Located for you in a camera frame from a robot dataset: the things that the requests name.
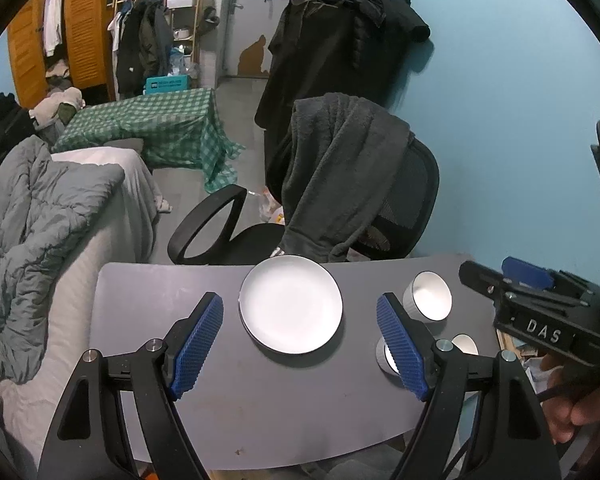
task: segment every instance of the mattress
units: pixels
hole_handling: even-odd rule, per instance
[[[133,150],[89,148],[58,153],[54,160],[120,164],[123,186],[112,197],[90,234],[64,263],[52,289],[46,353],[36,376],[25,384],[0,382],[4,424],[18,469],[35,478],[46,432],[75,364],[87,349],[98,273],[108,262],[148,258],[159,189]]]

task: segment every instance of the gray door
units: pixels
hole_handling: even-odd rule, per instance
[[[224,72],[229,76],[267,77],[267,50],[289,0],[230,0]]]

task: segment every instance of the chair backrest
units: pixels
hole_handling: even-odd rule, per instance
[[[372,260],[406,257],[429,222],[439,182],[436,159],[414,139],[382,209],[352,248]]]

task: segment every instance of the gray table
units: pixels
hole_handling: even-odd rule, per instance
[[[378,444],[417,423],[423,404],[376,363],[376,300],[383,292],[402,298],[419,272],[433,270],[453,295],[452,312],[434,335],[465,333],[480,354],[496,355],[493,305],[458,280],[468,258],[326,264],[342,293],[343,320],[325,347],[295,357],[261,350],[240,322],[238,293],[251,267],[107,264],[96,288],[91,347],[106,356],[133,351],[163,337],[204,292],[218,293],[224,323],[196,387],[176,403],[200,460],[208,470],[313,462]],[[134,456],[150,462],[131,393],[124,392],[123,409]]]

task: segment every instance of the human hand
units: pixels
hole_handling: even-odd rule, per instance
[[[545,355],[540,364],[541,370],[551,370],[562,364],[552,355]],[[549,377],[547,388],[563,382],[562,368],[554,370]],[[600,388],[574,403],[567,397],[554,397],[542,403],[542,410],[549,426],[549,432],[556,442],[568,442],[573,437],[576,427],[600,422]],[[584,462],[593,454],[600,444],[600,435],[594,437],[587,446],[582,457]]]

